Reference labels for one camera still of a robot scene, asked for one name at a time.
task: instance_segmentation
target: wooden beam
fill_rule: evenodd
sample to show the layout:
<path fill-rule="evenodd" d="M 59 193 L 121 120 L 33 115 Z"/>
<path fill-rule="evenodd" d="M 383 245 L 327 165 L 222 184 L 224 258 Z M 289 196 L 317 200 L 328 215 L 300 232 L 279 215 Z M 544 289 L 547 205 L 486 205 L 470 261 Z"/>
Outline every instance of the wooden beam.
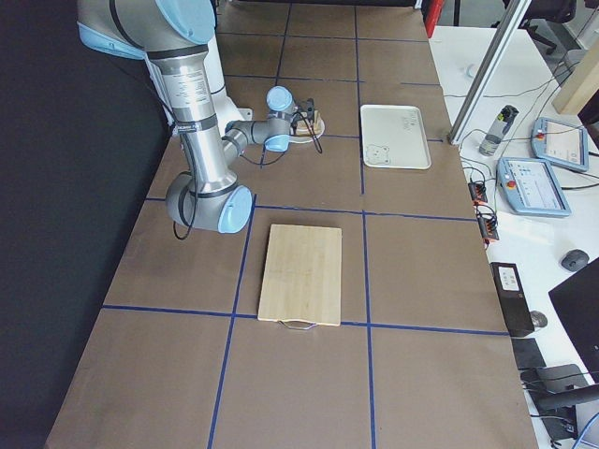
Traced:
<path fill-rule="evenodd" d="M 592 45 L 553 99 L 553 107 L 560 114 L 577 115 L 598 90 L 599 40 Z"/>

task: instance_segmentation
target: computer mouse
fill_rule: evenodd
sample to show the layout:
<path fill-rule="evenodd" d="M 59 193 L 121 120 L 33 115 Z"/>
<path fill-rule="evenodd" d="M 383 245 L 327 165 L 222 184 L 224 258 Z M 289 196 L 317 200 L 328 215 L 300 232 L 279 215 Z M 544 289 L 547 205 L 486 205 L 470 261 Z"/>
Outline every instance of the computer mouse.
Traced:
<path fill-rule="evenodd" d="M 578 271 L 589 263 L 589 255 L 582 250 L 568 251 L 562 258 L 562 267 L 568 271 Z"/>

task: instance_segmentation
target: table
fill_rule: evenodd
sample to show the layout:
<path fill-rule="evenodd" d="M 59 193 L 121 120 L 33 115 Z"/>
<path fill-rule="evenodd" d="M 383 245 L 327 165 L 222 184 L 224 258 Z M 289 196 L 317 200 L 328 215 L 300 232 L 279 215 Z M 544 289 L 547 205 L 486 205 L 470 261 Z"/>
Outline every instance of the table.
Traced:
<path fill-rule="evenodd" d="M 172 140 L 48 448 L 533 447 L 420 12 L 233 2 L 219 19 L 231 97 L 256 117 L 275 83 L 313 97 L 323 154 L 236 161 L 247 227 L 181 243 Z M 429 170 L 362 164 L 359 106 L 376 102 L 422 110 Z M 272 224 L 342 229 L 340 327 L 256 320 Z"/>
<path fill-rule="evenodd" d="M 446 96 L 450 120 L 455 120 L 463 98 L 451 95 L 466 94 L 475 68 L 482 61 L 492 39 L 494 30 L 482 28 L 452 28 L 440 26 L 431 39 L 431 50 L 439 73 L 439 79 Z M 551 80 L 551 72 L 525 31 L 517 31 L 503 60 L 494 74 L 485 95 L 518 94 Z M 515 97 L 484 97 L 476 107 L 469 130 L 476 128 L 487 131 L 494 117 L 505 104 L 516 106 L 520 115 L 507 138 L 526 138 L 531 134 L 534 119 L 551 94 L 555 94 L 556 81 L 548 84 L 548 89 L 536 101 L 541 90 Z M 551 106 L 550 101 L 543 109 L 543 116 L 556 118 L 568 123 L 580 124 L 576 116 L 561 116 Z M 503 153 L 505 156 L 532 157 L 527 141 L 502 144 L 493 157 L 484 157 L 477 151 L 485 133 L 472 133 L 463 141 L 461 154 L 487 164 L 494 176 L 495 163 Z M 596 147 L 590 142 L 590 149 Z M 599 161 L 591 158 L 590 173 L 599 174 Z M 591 183 L 566 170 L 556 168 L 561 186 Z M 489 190 L 493 191 L 492 182 Z M 548 297 L 548 291 L 568 278 L 572 273 L 559 266 L 562 256 L 569 250 L 579 248 L 587 252 L 593 260 L 599 256 L 599 236 L 596 223 L 599 220 L 597 189 L 580 192 L 566 192 L 566 199 L 572 208 L 572 215 L 564 219 L 525 218 L 515 215 L 499 193 L 494 198 L 498 211 L 500 241 L 492 243 L 487 250 L 490 262 L 516 263 L 530 310 L 544 313 L 549 325 L 532 334 L 549 367 L 575 363 L 583 371 L 575 348 L 568 339 L 559 317 Z M 534 423 L 537 440 L 542 448 L 548 446 L 548 436 L 542 424 Z"/>

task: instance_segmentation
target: small wooden block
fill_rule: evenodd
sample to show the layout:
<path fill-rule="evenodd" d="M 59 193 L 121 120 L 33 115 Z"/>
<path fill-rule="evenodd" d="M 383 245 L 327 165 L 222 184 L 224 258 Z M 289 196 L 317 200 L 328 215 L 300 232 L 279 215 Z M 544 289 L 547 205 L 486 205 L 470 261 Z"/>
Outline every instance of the small wooden block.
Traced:
<path fill-rule="evenodd" d="M 273 224 L 258 320 L 338 326 L 341 244 L 339 228 Z"/>

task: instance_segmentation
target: cable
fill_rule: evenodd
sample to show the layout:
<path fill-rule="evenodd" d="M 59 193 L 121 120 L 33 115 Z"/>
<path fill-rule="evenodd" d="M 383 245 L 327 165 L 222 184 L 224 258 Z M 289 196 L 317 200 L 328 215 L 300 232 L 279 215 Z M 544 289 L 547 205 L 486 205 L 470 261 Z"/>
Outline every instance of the cable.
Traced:
<path fill-rule="evenodd" d="M 584 439 L 584 436 L 586 435 L 587 431 L 589 430 L 589 428 L 591 428 L 591 426 L 593 425 L 593 423 L 599 419 L 599 413 L 596 413 L 590 420 L 589 422 L 586 424 L 586 426 L 582 429 L 582 431 L 580 432 L 580 434 L 578 435 L 577 440 L 574 442 L 574 444 L 572 445 L 572 449 L 577 449 L 577 447 L 580 446 L 580 443 L 582 442 L 582 440 Z"/>
<path fill-rule="evenodd" d="M 465 157 L 465 156 L 460 156 L 460 159 L 461 159 L 462 161 L 467 161 L 467 162 L 469 162 L 469 163 L 475 163 L 475 164 L 479 164 L 479 165 L 481 165 L 481 166 L 484 166 L 484 167 L 485 167 L 485 168 L 486 168 L 486 169 L 489 171 L 489 176 L 491 176 L 491 178 L 489 178 L 489 179 L 488 179 L 488 181 L 491 181 L 491 180 L 494 180 L 494 179 L 495 179 L 495 178 L 493 178 L 493 177 L 492 177 L 492 176 L 493 176 L 493 172 L 492 172 L 492 170 L 491 170 L 491 169 L 490 169 L 490 167 L 489 167 L 487 164 L 485 164 L 484 162 L 476 161 L 475 159 L 468 159 L 468 158 L 467 158 L 467 157 Z"/>
<path fill-rule="evenodd" d="M 574 64 L 572 64 L 572 67 L 574 67 L 575 65 L 578 65 L 578 64 L 580 64 L 580 63 L 574 63 Z M 517 96 L 521 96 L 521 95 L 527 94 L 528 92 L 538 91 L 539 89 L 543 88 L 545 85 L 549 84 L 553 80 L 557 80 L 558 77 L 560 77 L 561 75 L 564 75 L 565 73 L 567 73 L 569 71 L 570 71 L 570 69 L 566 68 L 563 72 L 558 73 L 557 75 L 551 77 L 550 80 L 545 81 L 540 86 L 537 86 L 537 87 L 534 87 L 532 89 L 528 89 L 526 91 L 520 92 L 519 94 L 483 95 L 483 98 L 508 98 L 508 97 L 517 97 Z M 465 98 L 466 96 L 467 95 L 453 95 L 453 94 L 443 95 L 444 98 Z"/>
<path fill-rule="evenodd" d="M 553 69 L 553 72 L 551 72 L 551 77 L 552 77 L 553 79 L 555 79 L 555 77 L 556 77 L 556 75 L 555 75 L 555 74 L 556 74 L 556 72 L 557 72 L 557 70 L 558 70 L 558 67 L 559 67 L 559 66 L 560 66 L 560 64 L 563 62 L 563 60 L 564 60 L 564 59 L 565 59 L 565 55 L 564 55 L 564 56 L 563 56 L 563 58 L 560 60 L 560 62 L 559 62 L 557 65 L 556 65 L 556 67 Z M 572 73 L 573 73 L 573 72 L 570 72 L 570 73 L 568 74 L 568 76 L 565 78 L 565 80 L 564 80 L 564 81 L 568 80 L 568 79 L 569 79 L 569 78 L 572 76 Z M 527 118 L 527 117 L 528 117 L 528 116 L 531 114 L 531 112 L 533 112 L 533 110 L 534 110 L 534 107 L 536 106 L 536 102 L 537 102 L 537 101 L 539 101 L 539 99 L 541 98 L 541 96 L 543 96 L 543 94 L 545 93 L 545 91 L 546 91 L 546 90 L 547 90 L 547 88 L 549 87 L 549 84 L 550 84 L 550 82 L 549 82 L 549 83 L 547 83 L 547 85 L 545 86 L 545 89 L 543 89 L 543 90 L 541 91 L 541 93 L 540 93 L 540 94 L 539 94 L 539 95 L 538 95 L 538 96 L 535 98 L 535 100 L 533 101 L 533 105 L 532 105 L 532 106 L 531 106 L 531 108 L 530 108 L 530 109 L 529 109 L 529 110 L 526 112 L 526 114 L 525 114 L 525 115 L 522 117 L 522 119 L 519 121 L 519 123 L 518 123 L 518 126 L 516 126 L 516 128 L 514 129 L 514 132 L 512 133 L 512 136 L 514 136 L 514 135 L 515 135 L 515 134 L 518 132 L 518 130 L 519 130 L 519 128 L 520 128 L 520 126 L 521 126 L 521 125 L 522 125 L 522 124 L 523 124 L 523 123 L 526 121 L 526 118 Z M 534 120 L 535 122 L 536 122 L 536 120 L 538 120 L 538 118 L 539 118 L 539 117 L 541 116 L 541 114 L 543 113 L 543 109 L 544 109 L 544 108 L 545 108 L 545 106 L 547 105 L 547 103 L 548 103 L 549 99 L 550 99 L 550 98 L 553 96 L 553 94 L 555 94 L 555 92 L 556 92 L 556 91 L 557 91 L 557 90 L 558 90 L 560 87 L 561 87 L 561 86 L 560 86 L 560 84 L 558 83 L 558 85 L 557 85 L 557 86 L 556 86 L 556 88 L 553 90 L 553 92 L 551 92 L 551 94 L 550 94 L 550 95 L 547 97 L 547 99 L 545 100 L 545 103 L 543 104 L 543 106 L 541 107 L 541 109 L 539 109 L 539 113 L 538 113 L 538 115 L 536 116 L 536 119 Z M 507 145 L 505 145 L 505 146 L 504 146 L 504 148 L 502 149 L 502 151 L 501 151 L 501 153 L 500 153 L 500 155 L 499 155 L 499 157 L 500 157 L 500 158 L 504 156 L 504 154 L 505 154 L 505 151 L 507 150 L 507 147 L 509 146 L 509 143 L 510 143 L 511 141 L 512 141 L 512 139 L 508 139 L 508 140 L 506 140 L 506 142 L 507 142 Z"/>
<path fill-rule="evenodd" d="M 574 173 L 577 173 L 580 176 L 590 176 L 591 178 L 595 178 L 596 180 L 599 180 L 599 176 L 592 175 L 591 173 L 579 173 L 579 172 L 576 172 L 576 171 L 574 171 Z"/>
<path fill-rule="evenodd" d="M 196 158 L 194 157 L 193 152 L 191 151 L 191 144 L 189 143 L 189 138 L 187 137 L 187 135 L 185 133 L 181 133 L 181 140 L 185 142 L 185 144 L 187 145 L 187 152 L 189 153 L 189 160 L 191 162 L 192 165 L 192 178 L 194 179 L 194 207 L 192 208 L 192 212 L 191 212 L 191 221 L 189 222 L 189 225 L 187 226 L 187 231 L 185 231 L 185 234 L 183 236 L 180 236 L 179 234 L 177 234 L 177 223 L 176 222 L 172 222 L 172 232 L 175 235 L 175 238 L 177 240 L 185 240 L 189 237 L 189 234 L 191 233 L 191 229 L 192 227 L 194 227 L 194 222 L 196 221 L 196 212 L 197 212 L 197 191 L 199 190 L 197 187 L 197 176 L 196 176 L 196 172 L 197 172 L 197 167 L 196 167 Z"/>
<path fill-rule="evenodd" d="M 596 184 L 579 185 L 577 187 L 562 187 L 562 190 L 584 190 L 597 186 L 599 186 L 599 182 L 597 182 Z"/>
<path fill-rule="evenodd" d="M 317 125 L 316 126 L 320 130 L 317 134 L 315 134 L 316 138 L 321 138 L 325 134 L 325 129 L 326 129 L 325 121 L 322 120 L 322 117 L 318 116 L 318 121 L 317 121 Z M 303 143 L 310 143 L 310 142 L 314 141 L 314 139 L 313 139 L 312 135 L 307 136 L 307 137 L 300 137 L 300 136 L 291 135 L 289 141 L 291 143 L 301 143 L 301 144 L 303 144 Z"/>
<path fill-rule="evenodd" d="M 312 142 L 314 143 L 314 148 L 316 149 L 316 152 L 319 154 L 322 154 L 322 145 L 320 144 L 320 140 L 318 138 L 318 136 L 316 135 L 316 133 L 314 132 L 314 128 L 312 127 L 312 125 L 306 120 L 306 118 L 304 117 L 302 112 L 305 112 L 303 110 L 303 108 L 301 107 L 301 105 L 296 101 L 296 107 L 298 108 L 298 110 L 296 110 L 293 113 L 292 116 L 292 120 L 293 118 L 295 118 L 296 116 L 300 117 L 301 120 L 304 122 L 304 124 L 306 125 L 306 128 L 308 129 L 308 133 L 310 133 L 310 137 L 312 138 Z"/>
<path fill-rule="evenodd" d="M 276 164 L 286 154 L 287 154 L 287 152 L 281 152 L 281 154 L 279 154 L 275 159 L 273 159 L 270 162 L 256 162 L 256 161 L 253 161 L 252 159 L 250 159 L 249 157 L 247 157 L 244 154 L 240 154 L 240 158 L 241 159 L 245 159 L 247 162 L 249 162 L 250 164 L 253 164 L 255 166 L 261 166 L 261 167 L 263 167 L 263 166 L 271 166 L 272 164 Z"/>
<path fill-rule="evenodd" d="M 481 211 L 480 208 L 486 208 L 489 211 L 484 212 Z M 489 228 L 489 230 L 491 232 L 495 232 L 497 231 L 497 213 L 495 212 L 495 209 L 492 208 L 491 206 L 489 206 L 488 204 L 475 204 L 475 215 L 476 215 L 476 219 L 482 218 L 485 223 L 486 226 Z M 485 241 L 485 251 L 488 249 L 491 240 L 487 239 L 487 238 L 483 238 L 483 240 Z"/>
<path fill-rule="evenodd" d="M 480 128 L 475 128 L 473 130 L 471 130 L 468 134 L 466 134 L 466 136 L 464 136 L 464 138 L 461 140 L 460 145 L 458 145 L 458 152 L 461 152 L 461 146 L 464 144 L 464 142 L 466 141 L 466 139 L 474 132 L 481 132 L 481 133 L 485 133 L 485 136 L 487 135 L 487 131 L 485 131 L 484 129 L 480 129 Z"/>
<path fill-rule="evenodd" d="M 565 421 L 568 424 L 574 424 L 571 419 L 564 418 L 563 416 L 558 416 L 556 414 L 531 414 L 531 418 L 559 419 L 561 421 Z"/>
<path fill-rule="evenodd" d="M 473 174 L 473 172 L 480 173 L 480 176 L 482 176 L 482 177 L 483 177 L 483 180 L 482 180 L 483 184 L 484 184 L 484 183 L 487 181 L 487 179 L 485 178 L 485 174 L 484 174 L 482 171 L 480 171 L 478 168 L 476 168 L 476 167 L 462 167 L 462 168 L 463 168 L 464 170 L 472 170 L 472 171 L 470 172 L 470 182 L 475 182 L 475 181 L 472 179 L 472 174 Z"/>

